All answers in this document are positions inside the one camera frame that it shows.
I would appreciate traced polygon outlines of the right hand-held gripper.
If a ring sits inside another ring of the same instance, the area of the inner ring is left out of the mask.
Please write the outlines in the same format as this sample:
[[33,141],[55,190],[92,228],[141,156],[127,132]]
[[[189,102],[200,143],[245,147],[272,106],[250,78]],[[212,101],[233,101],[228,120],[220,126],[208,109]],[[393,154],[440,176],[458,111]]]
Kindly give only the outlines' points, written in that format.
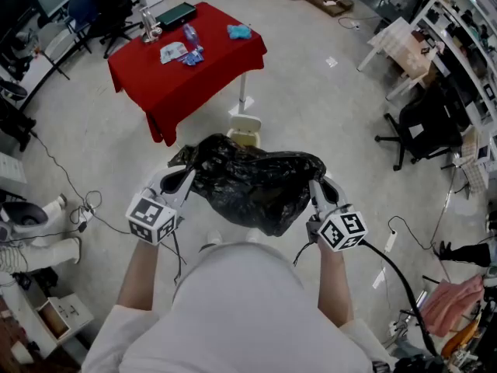
[[333,252],[340,252],[358,246],[368,234],[367,225],[359,211],[332,211],[348,203],[341,186],[330,177],[322,182],[309,182],[311,202],[316,215],[306,223],[311,242],[322,241]]

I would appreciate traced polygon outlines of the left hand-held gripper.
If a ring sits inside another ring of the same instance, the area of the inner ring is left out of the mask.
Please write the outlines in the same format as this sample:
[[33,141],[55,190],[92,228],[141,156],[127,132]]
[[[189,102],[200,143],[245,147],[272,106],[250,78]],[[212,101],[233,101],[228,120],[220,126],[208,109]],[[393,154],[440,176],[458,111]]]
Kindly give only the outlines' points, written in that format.
[[157,246],[177,226],[179,209],[187,199],[196,176],[185,166],[168,167],[131,199],[126,212],[130,233]]

